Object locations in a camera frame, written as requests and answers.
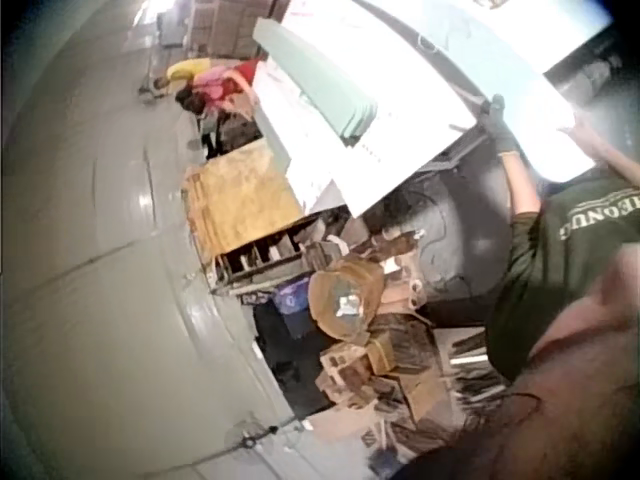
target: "clutter pile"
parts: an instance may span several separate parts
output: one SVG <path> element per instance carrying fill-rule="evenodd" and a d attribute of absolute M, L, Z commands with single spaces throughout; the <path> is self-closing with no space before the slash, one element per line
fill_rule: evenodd
<path fill-rule="evenodd" d="M 368 447 L 404 459 L 446 441 L 429 415 L 449 401 L 439 355 L 415 312 L 426 302 L 419 236 L 374 236 L 311 277 L 311 315 L 340 340 L 320 355 L 316 380 L 335 406 L 308 418 L 325 440 L 363 434 Z"/>

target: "white panel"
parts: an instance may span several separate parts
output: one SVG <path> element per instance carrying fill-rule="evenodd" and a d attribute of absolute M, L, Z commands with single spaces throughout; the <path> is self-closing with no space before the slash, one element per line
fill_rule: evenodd
<path fill-rule="evenodd" d="M 263 111 L 291 157 L 287 178 L 306 212 L 333 179 L 351 213 L 361 215 L 475 124 L 419 53 L 350 0 L 293 0 L 282 25 L 377 101 L 369 129 L 353 148 L 345 148 L 273 60 L 258 71 L 256 91 L 265 97 Z M 277 107 L 275 99 L 266 98 L 269 82 L 279 83 Z M 321 169 L 325 175 L 315 171 Z"/>
<path fill-rule="evenodd" d="M 566 182 L 594 165 L 558 131 L 573 126 L 569 104 L 509 43 L 461 6 L 462 2 L 366 2 L 379 6 L 424 36 L 425 45 L 431 42 L 446 55 L 485 97 L 502 94 L 506 101 L 505 122 L 541 176 L 553 182 Z"/>

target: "green t-shirt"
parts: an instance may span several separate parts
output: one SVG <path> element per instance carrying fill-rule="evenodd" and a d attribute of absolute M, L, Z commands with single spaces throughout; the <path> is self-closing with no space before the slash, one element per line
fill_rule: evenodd
<path fill-rule="evenodd" d="M 590 175 L 517 215 L 508 271 L 487 324 L 493 366 L 514 380 L 564 307 L 584 296 L 625 243 L 640 241 L 640 189 L 613 173 Z"/>

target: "plywood sheet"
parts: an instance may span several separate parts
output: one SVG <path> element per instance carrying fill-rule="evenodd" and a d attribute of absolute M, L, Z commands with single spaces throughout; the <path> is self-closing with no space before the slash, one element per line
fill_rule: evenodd
<path fill-rule="evenodd" d="M 231 252 L 303 217 L 261 139 L 189 173 L 189 220 L 205 258 Z"/>

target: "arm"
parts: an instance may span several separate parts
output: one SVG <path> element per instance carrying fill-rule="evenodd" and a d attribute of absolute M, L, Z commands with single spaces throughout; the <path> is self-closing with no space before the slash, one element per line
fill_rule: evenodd
<path fill-rule="evenodd" d="M 253 90 L 251 85 L 249 85 L 249 82 L 247 82 L 247 80 L 240 74 L 240 72 L 234 70 L 233 68 L 230 68 L 222 74 L 222 78 L 230 78 L 231 80 L 236 82 L 242 89 L 242 91 L 247 94 L 249 100 L 251 100 L 251 103 L 253 105 L 258 103 L 258 96 L 256 95 L 256 92 Z"/>
<path fill-rule="evenodd" d="M 540 197 L 520 154 L 508 152 L 500 155 L 500 158 L 502 158 L 504 171 L 507 175 L 513 214 L 539 212 Z"/>
<path fill-rule="evenodd" d="M 611 145 L 604 149 L 602 160 L 633 186 L 640 188 L 640 164 Z"/>
<path fill-rule="evenodd" d="M 498 156 L 502 159 L 511 193 L 511 209 L 514 215 L 540 211 L 540 198 L 531 180 L 518 146 L 509 127 L 504 123 L 504 99 L 500 95 L 493 97 L 491 104 L 483 107 L 480 124 L 495 140 Z"/>
<path fill-rule="evenodd" d="M 576 115 L 576 124 L 571 129 L 561 129 L 576 142 L 576 145 L 596 162 L 606 163 L 624 179 L 640 187 L 640 164 L 604 140 L 582 116 Z"/>
<path fill-rule="evenodd" d="M 251 112 L 246 112 L 245 110 L 238 108 L 230 100 L 222 100 L 221 102 L 216 103 L 216 106 L 224 110 L 225 112 L 237 113 L 239 115 L 242 115 L 244 118 L 246 118 L 249 121 L 252 120 Z"/>

